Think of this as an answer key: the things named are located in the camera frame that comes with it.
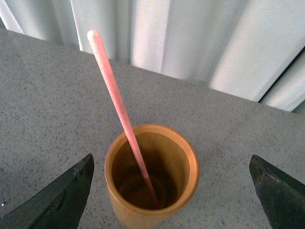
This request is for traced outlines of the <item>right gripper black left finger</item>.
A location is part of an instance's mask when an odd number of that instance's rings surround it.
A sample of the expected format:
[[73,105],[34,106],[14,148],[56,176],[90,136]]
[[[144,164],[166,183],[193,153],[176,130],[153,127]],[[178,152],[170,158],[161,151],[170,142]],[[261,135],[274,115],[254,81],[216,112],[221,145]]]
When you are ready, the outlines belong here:
[[76,229],[85,210],[94,173],[88,154],[31,199],[0,220],[2,229]]

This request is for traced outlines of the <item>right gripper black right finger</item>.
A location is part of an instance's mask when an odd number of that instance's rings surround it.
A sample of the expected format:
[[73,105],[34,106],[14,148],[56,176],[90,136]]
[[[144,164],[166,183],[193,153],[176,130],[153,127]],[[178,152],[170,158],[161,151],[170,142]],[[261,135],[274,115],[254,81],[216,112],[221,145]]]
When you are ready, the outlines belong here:
[[305,185],[258,155],[252,155],[249,170],[271,227],[303,229]]

